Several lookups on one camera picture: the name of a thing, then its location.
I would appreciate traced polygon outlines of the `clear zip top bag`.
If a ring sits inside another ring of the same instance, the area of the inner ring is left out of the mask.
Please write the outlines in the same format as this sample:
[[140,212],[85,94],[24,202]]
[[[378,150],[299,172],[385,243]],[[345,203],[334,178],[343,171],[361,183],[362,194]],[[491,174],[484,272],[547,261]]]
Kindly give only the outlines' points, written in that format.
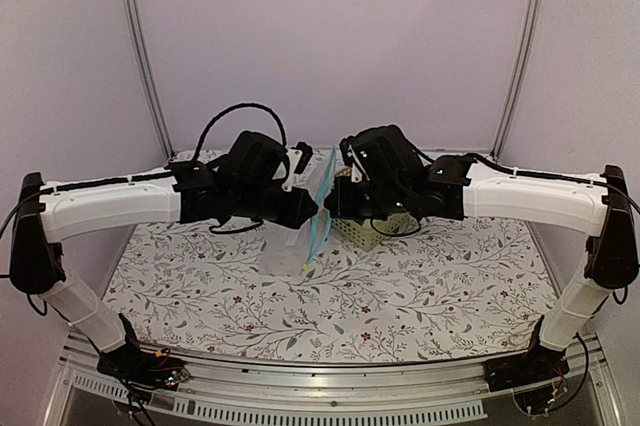
[[298,230],[271,223],[264,227],[261,233],[264,248],[258,261],[260,274],[276,277],[300,275],[320,252],[332,223],[324,200],[330,193],[337,166],[338,151],[335,146],[314,152],[295,185],[310,193],[318,212]]

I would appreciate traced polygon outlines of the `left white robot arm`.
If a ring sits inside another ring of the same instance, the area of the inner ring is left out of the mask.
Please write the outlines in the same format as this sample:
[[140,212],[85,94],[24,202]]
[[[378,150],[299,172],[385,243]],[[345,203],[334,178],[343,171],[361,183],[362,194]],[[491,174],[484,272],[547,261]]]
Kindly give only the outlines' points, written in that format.
[[313,154],[285,137],[243,131],[229,151],[208,163],[174,161],[148,172],[81,182],[45,182],[40,173],[23,179],[17,204],[1,229],[11,233],[5,277],[18,291],[38,296],[79,329],[128,380],[148,372],[148,358],[135,345],[123,319],[82,280],[64,271],[63,241],[96,231],[143,223],[222,226],[234,217],[298,229],[318,207],[294,185]]

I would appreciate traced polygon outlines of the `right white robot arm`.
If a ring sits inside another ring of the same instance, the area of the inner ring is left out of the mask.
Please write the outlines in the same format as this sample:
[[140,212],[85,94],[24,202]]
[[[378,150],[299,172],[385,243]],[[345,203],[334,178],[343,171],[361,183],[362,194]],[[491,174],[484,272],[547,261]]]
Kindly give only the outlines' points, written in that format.
[[541,320],[517,373],[537,382],[552,370],[555,352],[614,291],[639,275],[633,212],[623,171],[567,175],[501,166],[478,153],[430,159],[396,125],[369,128],[340,143],[350,176],[338,176],[325,207],[334,218],[416,220],[501,218],[547,224],[585,234],[582,263]]

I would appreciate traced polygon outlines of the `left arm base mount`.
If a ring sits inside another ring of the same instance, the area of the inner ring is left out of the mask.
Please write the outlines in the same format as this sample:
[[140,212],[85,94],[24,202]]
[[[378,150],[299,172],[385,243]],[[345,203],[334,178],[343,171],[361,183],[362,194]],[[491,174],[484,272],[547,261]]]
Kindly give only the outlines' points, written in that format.
[[125,342],[112,352],[99,353],[99,373],[149,390],[175,391],[190,378],[186,363],[174,357],[169,348],[153,353],[143,351],[130,321],[123,314],[119,314],[119,318],[124,326]]

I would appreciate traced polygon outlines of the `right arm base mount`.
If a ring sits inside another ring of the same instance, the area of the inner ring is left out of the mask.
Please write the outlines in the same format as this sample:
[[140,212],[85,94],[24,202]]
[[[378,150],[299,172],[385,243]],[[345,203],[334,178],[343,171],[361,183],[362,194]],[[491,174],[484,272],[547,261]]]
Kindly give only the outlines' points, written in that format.
[[491,392],[526,387],[513,399],[516,406],[530,416],[551,410],[570,371],[565,350],[554,351],[541,345],[541,325],[542,320],[539,320],[534,326],[524,352],[489,359],[482,364],[484,381]]

